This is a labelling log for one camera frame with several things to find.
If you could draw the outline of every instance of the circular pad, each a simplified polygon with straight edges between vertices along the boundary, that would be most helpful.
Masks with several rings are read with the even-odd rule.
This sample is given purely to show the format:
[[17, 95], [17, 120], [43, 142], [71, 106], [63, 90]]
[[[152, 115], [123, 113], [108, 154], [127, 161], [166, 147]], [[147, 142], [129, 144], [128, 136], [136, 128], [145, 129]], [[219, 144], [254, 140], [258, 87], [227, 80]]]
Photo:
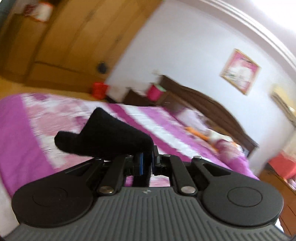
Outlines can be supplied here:
[[17, 190], [12, 209], [20, 223], [51, 228], [79, 219], [92, 202], [92, 193], [80, 177], [57, 173]]
[[240, 207], [253, 207], [262, 200], [259, 191], [247, 187], [234, 188], [228, 192], [227, 197], [229, 201]]
[[284, 200], [273, 186], [232, 172], [211, 178], [203, 192], [202, 203], [222, 222], [256, 227], [275, 222]]

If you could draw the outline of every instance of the pink bucket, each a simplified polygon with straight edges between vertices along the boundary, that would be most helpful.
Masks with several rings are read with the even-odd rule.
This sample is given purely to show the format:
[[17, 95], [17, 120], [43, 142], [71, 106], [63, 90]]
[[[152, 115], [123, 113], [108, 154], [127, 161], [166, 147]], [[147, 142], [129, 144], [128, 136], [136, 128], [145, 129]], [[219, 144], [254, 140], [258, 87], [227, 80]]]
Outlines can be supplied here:
[[160, 85], [151, 85], [150, 89], [147, 91], [147, 98], [153, 102], [158, 101], [165, 89]]

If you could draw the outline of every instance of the red object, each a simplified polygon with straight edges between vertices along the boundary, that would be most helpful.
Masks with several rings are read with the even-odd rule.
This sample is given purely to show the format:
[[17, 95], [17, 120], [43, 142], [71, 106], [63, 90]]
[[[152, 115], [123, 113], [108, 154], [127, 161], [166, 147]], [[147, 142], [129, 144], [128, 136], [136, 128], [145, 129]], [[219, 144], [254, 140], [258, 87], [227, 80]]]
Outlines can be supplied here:
[[92, 89], [92, 96], [95, 97], [98, 100], [103, 100], [106, 97], [106, 91], [108, 89], [109, 85], [106, 85], [104, 83], [94, 83], [93, 89]]
[[296, 175], [296, 162], [291, 160], [284, 152], [272, 158], [269, 164], [284, 179], [290, 179]]
[[151, 101], [157, 101], [163, 92], [159, 90], [155, 85], [151, 85], [150, 89], [147, 92], [147, 98]]
[[30, 16], [33, 10], [36, 8], [36, 4], [27, 4], [24, 8], [24, 15]]

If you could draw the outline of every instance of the wooden wardrobe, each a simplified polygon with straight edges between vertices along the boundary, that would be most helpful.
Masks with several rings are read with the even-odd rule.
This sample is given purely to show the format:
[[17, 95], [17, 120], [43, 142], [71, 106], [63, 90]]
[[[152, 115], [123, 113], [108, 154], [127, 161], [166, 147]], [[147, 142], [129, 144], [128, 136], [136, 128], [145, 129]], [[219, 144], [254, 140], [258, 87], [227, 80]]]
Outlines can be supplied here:
[[2, 38], [1, 71], [29, 86], [89, 92], [108, 77], [160, 3], [62, 0], [48, 23], [16, 15]]

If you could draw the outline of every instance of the pink bedspread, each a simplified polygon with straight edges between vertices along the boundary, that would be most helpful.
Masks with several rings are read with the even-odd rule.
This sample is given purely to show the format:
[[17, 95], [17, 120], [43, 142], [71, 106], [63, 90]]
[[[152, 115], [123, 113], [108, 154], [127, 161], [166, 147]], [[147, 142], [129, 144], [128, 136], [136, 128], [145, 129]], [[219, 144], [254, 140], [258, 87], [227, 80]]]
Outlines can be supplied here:
[[[79, 133], [90, 114], [101, 107], [114, 117], [149, 134], [161, 154], [191, 161], [200, 155], [209, 161], [256, 178], [241, 152], [219, 142], [221, 155], [195, 139], [161, 107], [134, 107], [88, 102], [50, 94], [22, 94], [0, 101], [0, 175], [10, 196], [22, 185], [89, 159], [63, 153], [54, 145], [59, 130]], [[168, 186], [166, 177], [152, 177], [151, 186]]]

